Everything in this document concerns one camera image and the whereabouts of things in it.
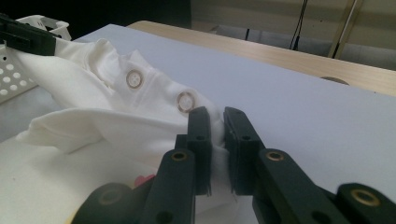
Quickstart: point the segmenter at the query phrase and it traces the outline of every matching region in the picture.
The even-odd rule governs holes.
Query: white cloth
[[[145,174],[136,172],[136,178],[155,173],[163,154],[174,148],[177,134],[187,133],[188,113],[180,108],[205,106],[214,146],[212,196],[197,197],[196,223],[230,223],[236,216],[238,202],[231,194],[220,112],[198,91],[153,68],[137,50],[119,55],[105,39],[57,39],[55,56],[7,50],[13,62],[64,107],[32,120],[18,140],[65,153],[105,140],[114,153],[146,168]],[[133,72],[137,77],[132,77],[131,87],[127,80]]]

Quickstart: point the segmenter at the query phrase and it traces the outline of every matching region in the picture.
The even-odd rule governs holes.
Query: dark background
[[[155,21],[191,28],[190,0],[113,0],[113,1],[32,1],[29,4],[5,1],[0,13],[16,20],[41,15],[69,23],[72,39],[110,23],[126,26],[136,21]]]

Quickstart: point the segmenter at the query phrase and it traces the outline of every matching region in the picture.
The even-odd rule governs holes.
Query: wooden edge
[[[339,61],[152,21],[138,21],[127,27],[201,47],[217,49],[314,77],[334,77],[344,80],[350,86],[396,96],[396,71]]]

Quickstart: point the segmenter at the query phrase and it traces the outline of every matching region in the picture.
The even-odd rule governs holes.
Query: white plastic basket
[[[67,31],[69,23],[56,21],[40,15],[34,15],[17,19],[25,24],[37,27],[59,35],[62,39],[71,40]],[[23,92],[29,91],[37,86],[21,69],[14,65],[12,59],[7,56],[5,46],[0,45],[0,104]]]

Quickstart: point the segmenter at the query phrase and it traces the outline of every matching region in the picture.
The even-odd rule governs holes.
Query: button
[[[180,112],[189,113],[194,109],[194,107],[195,107],[195,99],[191,93],[187,91],[183,91],[177,97],[177,108],[178,110],[180,110]]]
[[[143,83],[143,75],[137,70],[132,70],[126,76],[126,83],[128,84],[129,88],[137,89]]]

